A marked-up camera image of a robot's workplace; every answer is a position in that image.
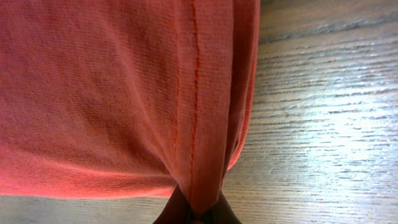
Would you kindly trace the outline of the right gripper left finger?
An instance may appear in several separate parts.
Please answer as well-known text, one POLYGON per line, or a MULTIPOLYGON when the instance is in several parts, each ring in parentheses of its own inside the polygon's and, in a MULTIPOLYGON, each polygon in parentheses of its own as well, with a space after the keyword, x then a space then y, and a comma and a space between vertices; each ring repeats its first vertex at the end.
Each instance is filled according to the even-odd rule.
POLYGON ((153 224, 192 224, 192 209, 180 187, 173 191, 169 201, 153 224))

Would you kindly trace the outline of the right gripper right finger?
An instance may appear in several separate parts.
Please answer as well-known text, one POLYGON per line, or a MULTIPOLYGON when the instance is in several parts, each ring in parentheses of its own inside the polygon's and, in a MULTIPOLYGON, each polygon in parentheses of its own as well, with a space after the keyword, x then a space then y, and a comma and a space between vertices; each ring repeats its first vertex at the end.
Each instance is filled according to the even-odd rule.
POLYGON ((218 201, 205 213, 205 224, 242 224, 222 191, 218 201))

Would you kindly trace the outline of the orange t-shirt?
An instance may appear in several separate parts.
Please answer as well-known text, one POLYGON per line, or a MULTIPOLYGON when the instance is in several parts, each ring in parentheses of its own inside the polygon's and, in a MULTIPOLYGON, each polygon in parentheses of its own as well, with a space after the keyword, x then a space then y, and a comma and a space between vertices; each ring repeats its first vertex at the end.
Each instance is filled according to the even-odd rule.
POLYGON ((1 193, 218 199, 247 132, 259 1, 1 2, 1 193))

